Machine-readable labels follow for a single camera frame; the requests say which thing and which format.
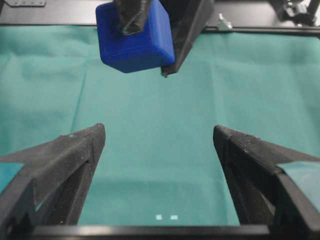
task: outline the black 3d-printed part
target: black 3d-printed part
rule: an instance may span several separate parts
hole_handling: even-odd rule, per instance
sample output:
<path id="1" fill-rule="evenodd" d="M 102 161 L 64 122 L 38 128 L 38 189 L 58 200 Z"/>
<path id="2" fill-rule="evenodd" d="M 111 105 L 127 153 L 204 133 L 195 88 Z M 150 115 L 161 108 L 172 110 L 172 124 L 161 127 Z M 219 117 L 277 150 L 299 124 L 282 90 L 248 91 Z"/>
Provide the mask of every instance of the black 3d-printed part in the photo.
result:
<path id="1" fill-rule="evenodd" d="M 0 239 L 36 225 L 76 224 L 105 139 L 103 124 L 96 124 L 0 157 L 2 163 L 24 163 L 0 194 Z"/>

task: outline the black plastic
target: black plastic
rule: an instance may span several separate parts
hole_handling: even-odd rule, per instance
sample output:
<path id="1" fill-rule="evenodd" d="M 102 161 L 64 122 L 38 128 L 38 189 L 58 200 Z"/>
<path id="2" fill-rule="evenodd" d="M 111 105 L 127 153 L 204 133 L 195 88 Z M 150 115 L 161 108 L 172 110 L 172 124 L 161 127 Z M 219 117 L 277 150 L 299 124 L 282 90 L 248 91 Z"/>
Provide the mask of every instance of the black plastic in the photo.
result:
<path id="1" fill-rule="evenodd" d="M 290 225 L 301 239 L 320 238 L 319 212 L 277 166 L 319 158 L 224 126 L 213 142 L 241 224 Z"/>
<path id="2" fill-rule="evenodd" d="M 24 163 L 0 194 L 0 239 L 36 225 L 77 224 L 105 139 L 104 126 L 97 124 L 0 157 Z"/>
<path id="3" fill-rule="evenodd" d="M 152 0 L 114 0 L 122 33 L 136 34 L 143 31 Z"/>
<path id="4" fill-rule="evenodd" d="M 203 31 L 214 9 L 214 0 L 163 0 L 172 26 L 175 63 L 161 68 L 162 75 L 177 73 Z"/>

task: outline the blue plastic block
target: blue plastic block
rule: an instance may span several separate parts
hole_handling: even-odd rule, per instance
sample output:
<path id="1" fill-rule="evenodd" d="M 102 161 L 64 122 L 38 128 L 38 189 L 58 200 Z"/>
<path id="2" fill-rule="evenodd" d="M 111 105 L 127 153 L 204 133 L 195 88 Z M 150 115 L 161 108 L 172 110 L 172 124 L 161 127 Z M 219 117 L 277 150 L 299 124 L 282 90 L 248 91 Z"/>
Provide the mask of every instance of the blue plastic block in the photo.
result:
<path id="1" fill-rule="evenodd" d="M 98 6 L 95 14 L 104 64 L 132 73 L 175 62 L 169 16 L 159 0 L 152 1 L 144 31 L 133 35 L 119 31 L 119 17 L 113 2 Z"/>

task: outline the teal fabric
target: teal fabric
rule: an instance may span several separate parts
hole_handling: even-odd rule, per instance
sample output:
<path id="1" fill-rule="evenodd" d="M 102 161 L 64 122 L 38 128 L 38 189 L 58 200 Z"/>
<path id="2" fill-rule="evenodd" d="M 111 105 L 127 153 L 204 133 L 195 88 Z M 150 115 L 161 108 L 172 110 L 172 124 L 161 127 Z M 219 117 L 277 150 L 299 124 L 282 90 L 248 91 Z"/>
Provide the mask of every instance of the teal fabric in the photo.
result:
<path id="1" fill-rule="evenodd" d="M 80 224 L 239 224 L 217 124 L 320 155 L 317 38 L 203 34 L 168 78 L 103 65 L 94 27 L 1 27 L 0 46 L 0 154 L 106 127 Z"/>
<path id="2" fill-rule="evenodd" d="M 278 164 L 320 213 L 320 162 L 295 161 Z"/>
<path id="3" fill-rule="evenodd" d="M 0 194 L 23 167 L 23 163 L 0 162 Z"/>

